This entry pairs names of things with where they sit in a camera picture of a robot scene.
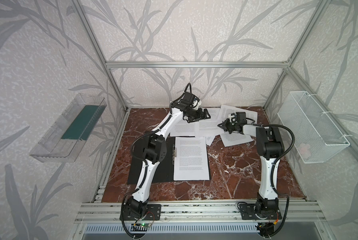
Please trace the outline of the printed paper sheet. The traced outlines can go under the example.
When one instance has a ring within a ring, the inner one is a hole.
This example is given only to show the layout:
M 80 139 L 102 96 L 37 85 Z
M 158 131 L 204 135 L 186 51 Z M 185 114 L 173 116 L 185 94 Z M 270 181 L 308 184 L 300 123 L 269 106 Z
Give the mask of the printed paper sheet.
M 207 110 L 211 118 L 195 123 L 196 137 L 212 137 L 224 133 L 223 129 L 217 126 L 222 122 L 218 119 L 220 108 L 207 108 Z
M 204 137 L 176 137 L 174 181 L 209 181 L 209 164 Z

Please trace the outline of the hidden printed sheet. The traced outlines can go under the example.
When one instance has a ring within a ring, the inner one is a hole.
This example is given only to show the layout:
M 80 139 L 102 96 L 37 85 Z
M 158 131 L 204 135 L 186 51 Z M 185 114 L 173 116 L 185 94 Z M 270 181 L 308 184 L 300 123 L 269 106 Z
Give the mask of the hidden printed sheet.
M 225 147 L 231 147 L 235 145 L 250 143 L 253 141 L 251 136 L 249 135 L 242 135 L 239 133 L 224 133 L 220 134 L 221 140 Z

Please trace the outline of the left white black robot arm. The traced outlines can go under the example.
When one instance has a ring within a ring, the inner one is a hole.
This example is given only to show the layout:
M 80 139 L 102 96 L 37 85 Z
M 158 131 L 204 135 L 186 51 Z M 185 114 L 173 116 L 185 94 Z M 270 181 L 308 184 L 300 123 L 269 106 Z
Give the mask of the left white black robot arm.
M 192 91 L 184 91 L 178 99 L 170 103 L 168 114 L 158 126 L 132 144 L 132 156 L 142 161 L 136 189 L 129 193 L 131 197 L 125 203 L 132 212 L 143 216 L 147 211 L 151 184 L 160 162 L 166 157 L 166 139 L 175 125 L 181 120 L 194 123 L 211 118 L 208 110 L 200 105 L 201 100 Z

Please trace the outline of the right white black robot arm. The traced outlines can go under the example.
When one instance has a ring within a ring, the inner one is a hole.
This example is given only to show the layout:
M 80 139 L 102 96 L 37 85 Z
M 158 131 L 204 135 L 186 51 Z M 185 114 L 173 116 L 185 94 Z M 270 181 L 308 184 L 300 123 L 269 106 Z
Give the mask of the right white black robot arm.
M 230 114 L 217 125 L 229 134 L 239 133 L 256 138 L 256 149 L 261 160 L 261 185 L 255 203 L 255 212 L 264 215 L 278 210 L 277 170 L 283 158 L 295 144 L 292 130 L 283 125 L 262 125 L 247 118 L 245 112 Z

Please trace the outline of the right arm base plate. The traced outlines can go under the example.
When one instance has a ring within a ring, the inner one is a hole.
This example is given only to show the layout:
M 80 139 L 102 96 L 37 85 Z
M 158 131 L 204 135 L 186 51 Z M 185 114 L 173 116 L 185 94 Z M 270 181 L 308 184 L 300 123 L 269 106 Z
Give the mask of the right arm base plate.
M 262 220 L 278 221 L 282 220 L 282 214 L 279 207 L 265 206 L 262 203 L 249 204 L 247 202 L 238 202 L 237 208 L 243 220 Z

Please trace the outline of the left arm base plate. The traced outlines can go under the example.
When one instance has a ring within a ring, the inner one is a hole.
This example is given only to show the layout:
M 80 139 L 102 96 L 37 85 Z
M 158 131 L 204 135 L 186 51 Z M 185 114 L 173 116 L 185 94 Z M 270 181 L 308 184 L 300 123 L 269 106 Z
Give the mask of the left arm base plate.
M 138 206 L 124 205 L 120 219 L 125 221 L 136 221 L 139 219 L 156 221 L 160 220 L 162 212 L 162 205 L 160 204 L 148 204 L 141 208 Z

